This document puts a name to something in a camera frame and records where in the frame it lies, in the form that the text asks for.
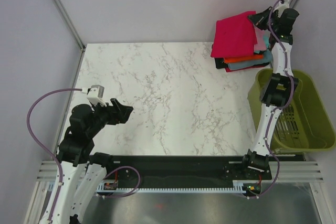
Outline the magenta t shirt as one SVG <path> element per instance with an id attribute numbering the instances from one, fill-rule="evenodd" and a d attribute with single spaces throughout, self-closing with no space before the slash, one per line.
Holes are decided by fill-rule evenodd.
<path id="1" fill-rule="evenodd" d="M 254 10 L 247 11 L 216 22 L 212 58 L 236 58 L 253 54 L 257 38 L 248 16 L 254 14 Z"/>

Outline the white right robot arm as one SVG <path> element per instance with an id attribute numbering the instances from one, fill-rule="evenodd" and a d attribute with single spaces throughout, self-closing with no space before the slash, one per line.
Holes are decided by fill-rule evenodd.
<path id="1" fill-rule="evenodd" d="M 272 74 L 260 92 L 261 116 L 253 146 L 244 155 L 241 174 L 248 179 L 269 168 L 270 145 L 276 123 L 290 104 L 298 79 L 293 76 L 290 53 L 293 44 L 292 27 L 299 13 L 289 7 L 270 7 L 251 15 L 248 19 L 259 29 L 270 32 L 270 49 L 273 57 Z"/>

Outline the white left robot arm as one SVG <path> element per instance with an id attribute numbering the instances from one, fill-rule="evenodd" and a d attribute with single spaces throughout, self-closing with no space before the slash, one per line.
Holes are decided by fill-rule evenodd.
<path id="1" fill-rule="evenodd" d="M 56 156 L 57 176 L 40 223 L 82 223 L 89 202 L 115 165 L 111 155 L 91 154 L 94 137 L 106 126 L 125 124 L 133 107 L 112 98 L 109 103 L 80 104 L 71 111 L 70 125 Z"/>

